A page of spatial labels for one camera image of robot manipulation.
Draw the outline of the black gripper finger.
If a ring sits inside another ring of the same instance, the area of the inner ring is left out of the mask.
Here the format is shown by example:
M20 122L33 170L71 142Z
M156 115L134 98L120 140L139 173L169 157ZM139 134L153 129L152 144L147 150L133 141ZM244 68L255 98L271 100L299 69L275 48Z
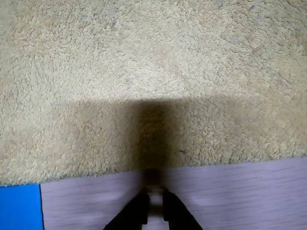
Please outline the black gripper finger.
M202 230L201 225L174 193L164 188L162 200L163 218L168 222L170 230Z
M104 230L141 230L148 222L150 197L146 191L140 191L125 207L104 227Z

